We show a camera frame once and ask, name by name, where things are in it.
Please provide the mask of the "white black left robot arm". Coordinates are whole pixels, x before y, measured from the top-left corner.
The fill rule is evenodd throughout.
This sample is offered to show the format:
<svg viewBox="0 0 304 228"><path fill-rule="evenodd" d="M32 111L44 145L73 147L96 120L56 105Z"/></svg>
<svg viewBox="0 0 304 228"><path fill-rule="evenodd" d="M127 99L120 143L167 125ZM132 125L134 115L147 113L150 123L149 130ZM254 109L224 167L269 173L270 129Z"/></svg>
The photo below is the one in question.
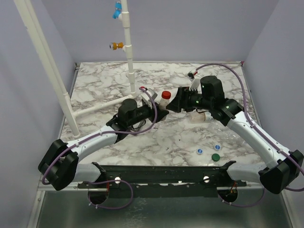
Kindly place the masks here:
<svg viewBox="0 0 304 228"><path fill-rule="evenodd" d="M96 188L102 187L104 169L97 163L81 164L81 161L132 134L131 128L135 124L146 119L155 124L168 114L169 111L160 109L157 103L138 107L135 100L124 100L118 113L96 132L69 142L61 139L52 142L38 166L43 175L42 183L52 185L55 190L62 190L72 182L89 182Z"/></svg>

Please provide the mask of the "red bottle cap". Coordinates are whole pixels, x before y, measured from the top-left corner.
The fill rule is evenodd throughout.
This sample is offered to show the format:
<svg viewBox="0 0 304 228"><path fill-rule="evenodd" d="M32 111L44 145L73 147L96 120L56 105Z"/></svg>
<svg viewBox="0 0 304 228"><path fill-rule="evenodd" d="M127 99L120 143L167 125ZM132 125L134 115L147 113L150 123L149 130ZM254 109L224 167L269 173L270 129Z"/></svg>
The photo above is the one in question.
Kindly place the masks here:
<svg viewBox="0 0 304 228"><path fill-rule="evenodd" d="M163 91L161 94L161 97L163 99L169 100L171 98L171 92L170 91Z"/></svg>

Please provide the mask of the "clear bottle red label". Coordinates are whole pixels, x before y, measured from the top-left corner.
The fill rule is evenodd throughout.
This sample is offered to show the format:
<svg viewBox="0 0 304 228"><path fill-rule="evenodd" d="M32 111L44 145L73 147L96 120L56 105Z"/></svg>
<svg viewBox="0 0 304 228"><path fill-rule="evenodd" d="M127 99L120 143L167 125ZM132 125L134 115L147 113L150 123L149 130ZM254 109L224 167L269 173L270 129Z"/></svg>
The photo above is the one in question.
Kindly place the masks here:
<svg viewBox="0 0 304 228"><path fill-rule="evenodd" d="M166 106L170 103L170 99L166 100L161 97L160 102L158 103L159 110L167 110Z"/></svg>

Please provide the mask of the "clear plastic bottle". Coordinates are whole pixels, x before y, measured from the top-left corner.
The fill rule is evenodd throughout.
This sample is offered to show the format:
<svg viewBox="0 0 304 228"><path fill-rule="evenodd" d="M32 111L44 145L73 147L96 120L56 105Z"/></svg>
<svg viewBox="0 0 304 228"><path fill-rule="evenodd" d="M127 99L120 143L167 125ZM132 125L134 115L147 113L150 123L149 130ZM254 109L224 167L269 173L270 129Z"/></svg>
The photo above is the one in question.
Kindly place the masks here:
<svg viewBox="0 0 304 228"><path fill-rule="evenodd" d="M211 122L208 129L214 133L221 141L230 145L243 146L245 141L234 131L223 126L220 122Z"/></svg>

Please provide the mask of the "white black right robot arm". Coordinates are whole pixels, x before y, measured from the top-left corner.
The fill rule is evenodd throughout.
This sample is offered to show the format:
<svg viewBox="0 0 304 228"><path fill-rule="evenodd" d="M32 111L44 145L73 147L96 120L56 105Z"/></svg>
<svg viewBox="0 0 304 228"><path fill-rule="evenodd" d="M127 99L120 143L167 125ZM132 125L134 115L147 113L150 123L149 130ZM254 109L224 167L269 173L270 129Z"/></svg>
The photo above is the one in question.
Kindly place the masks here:
<svg viewBox="0 0 304 228"><path fill-rule="evenodd" d="M203 109L213 119L238 134L261 157L263 165L233 163L219 173L218 180L224 186L235 181L249 181L262 184L269 192L279 194L300 173L303 154L290 151L265 132L245 112L244 107L224 95L222 82L216 76L200 79L201 92L192 87L179 87L176 96L166 106L175 113Z"/></svg>

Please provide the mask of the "clear bottle green white label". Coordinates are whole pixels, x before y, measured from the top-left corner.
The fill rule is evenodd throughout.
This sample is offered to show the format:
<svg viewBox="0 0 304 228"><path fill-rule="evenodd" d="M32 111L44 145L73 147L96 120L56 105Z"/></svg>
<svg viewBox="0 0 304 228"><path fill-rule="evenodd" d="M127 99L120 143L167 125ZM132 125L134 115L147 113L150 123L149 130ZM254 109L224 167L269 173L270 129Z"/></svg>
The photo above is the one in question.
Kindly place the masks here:
<svg viewBox="0 0 304 228"><path fill-rule="evenodd" d="M192 113L190 115L190 123L200 124L204 122L211 122L214 118L211 116L210 112L203 112L203 113Z"/></svg>

